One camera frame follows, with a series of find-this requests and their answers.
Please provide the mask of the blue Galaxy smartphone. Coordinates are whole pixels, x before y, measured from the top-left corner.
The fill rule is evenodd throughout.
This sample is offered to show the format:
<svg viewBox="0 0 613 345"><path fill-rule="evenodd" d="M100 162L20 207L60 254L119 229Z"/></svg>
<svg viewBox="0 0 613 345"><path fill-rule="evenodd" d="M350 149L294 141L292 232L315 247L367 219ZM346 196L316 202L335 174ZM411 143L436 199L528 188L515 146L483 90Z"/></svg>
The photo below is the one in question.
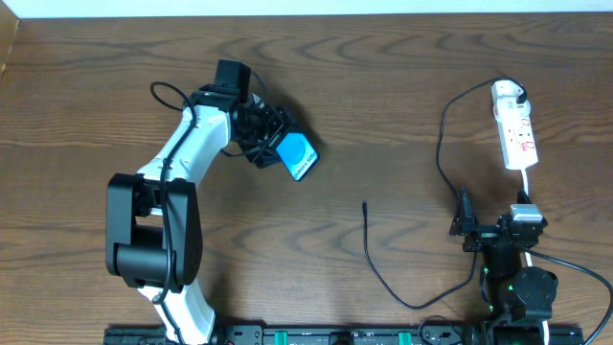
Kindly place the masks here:
<svg viewBox="0 0 613 345"><path fill-rule="evenodd" d="M302 132L288 132L276 152L296 182L301 181L319 160L319 153Z"/></svg>

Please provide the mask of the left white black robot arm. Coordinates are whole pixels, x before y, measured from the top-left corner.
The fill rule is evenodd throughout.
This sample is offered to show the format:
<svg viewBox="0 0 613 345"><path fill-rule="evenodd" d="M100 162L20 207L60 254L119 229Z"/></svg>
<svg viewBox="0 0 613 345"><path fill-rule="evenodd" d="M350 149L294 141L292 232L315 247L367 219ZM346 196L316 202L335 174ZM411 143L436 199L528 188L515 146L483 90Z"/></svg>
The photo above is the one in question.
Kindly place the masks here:
<svg viewBox="0 0 613 345"><path fill-rule="evenodd" d="M216 156L231 142L265 168L276 148L298 128L296 117L249 91L255 72L222 59L215 80L182 97L180 123L138 172L116 173L106 190L105 263L155 307L177 344L206 344L216 313L197 274L203 250L197 191Z"/></svg>

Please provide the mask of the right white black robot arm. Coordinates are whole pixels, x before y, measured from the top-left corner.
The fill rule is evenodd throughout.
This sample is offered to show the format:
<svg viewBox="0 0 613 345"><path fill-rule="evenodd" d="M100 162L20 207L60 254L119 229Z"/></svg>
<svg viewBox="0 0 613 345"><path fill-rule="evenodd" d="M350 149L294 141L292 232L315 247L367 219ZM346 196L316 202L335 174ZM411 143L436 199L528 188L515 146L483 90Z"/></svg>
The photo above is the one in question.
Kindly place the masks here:
<svg viewBox="0 0 613 345"><path fill-rule="evenodd" d="M490 306L490 318L473 327L473 343L543 344L549 338L543 323L553 316L558 279L550 271L522 263L524 250L538 244L547 225L523 191L496 223L481 225L467 192L459 190L449 234L464 238L465 252L483 255L480 287Z"/></svg>

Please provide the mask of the white charger plug adapter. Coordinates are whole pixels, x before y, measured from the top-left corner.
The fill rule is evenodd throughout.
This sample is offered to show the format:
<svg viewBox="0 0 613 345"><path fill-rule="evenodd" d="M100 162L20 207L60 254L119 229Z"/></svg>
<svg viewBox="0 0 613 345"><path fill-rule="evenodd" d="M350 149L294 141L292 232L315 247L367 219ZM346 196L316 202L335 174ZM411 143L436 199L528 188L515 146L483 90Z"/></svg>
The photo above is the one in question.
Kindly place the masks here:
<svg viewBox="0 0 613 345"><path fill-rule="evenodd" d="M495 81L491 86L491 95L494 105L504 101L523 107L528 102L527 90L521 83L513 79Z"/></svg>

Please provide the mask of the white power strip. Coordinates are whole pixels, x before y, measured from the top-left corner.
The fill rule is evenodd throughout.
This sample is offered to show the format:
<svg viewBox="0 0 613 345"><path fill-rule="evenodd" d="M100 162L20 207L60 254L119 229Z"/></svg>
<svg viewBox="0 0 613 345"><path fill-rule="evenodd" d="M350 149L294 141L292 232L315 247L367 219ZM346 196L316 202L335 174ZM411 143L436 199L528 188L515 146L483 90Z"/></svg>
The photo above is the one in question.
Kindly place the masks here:
<svg viewBox="0 0 613 345"><path fill-rule="evenodd" d="M492 103L492 110L505 167L508 170L521 171L535 165L538 156L530 118L530 101L523 107L500 101L497 105Z"/></svg>

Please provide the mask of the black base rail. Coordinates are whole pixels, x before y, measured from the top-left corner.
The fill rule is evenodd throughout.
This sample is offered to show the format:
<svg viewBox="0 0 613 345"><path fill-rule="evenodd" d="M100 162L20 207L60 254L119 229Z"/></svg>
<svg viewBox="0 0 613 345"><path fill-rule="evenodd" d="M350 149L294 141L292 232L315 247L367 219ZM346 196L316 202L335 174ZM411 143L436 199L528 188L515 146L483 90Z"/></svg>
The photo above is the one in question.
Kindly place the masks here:
<svg viewBox="0 0 613 345"><path fill-rule="evenodd" d="M334 328L263 328L257 325L217 327L207 344L214 345L420 345L420 344L543 344L537 330L521 328L494 329L495 342L488 342L478 334L450 326L426 325L414 328L334 329ZM549 344L582 344L579 328L550 329ZM179 344L166 337L159 328L109 328L104 331L104 345L120 344Z"/></svg>

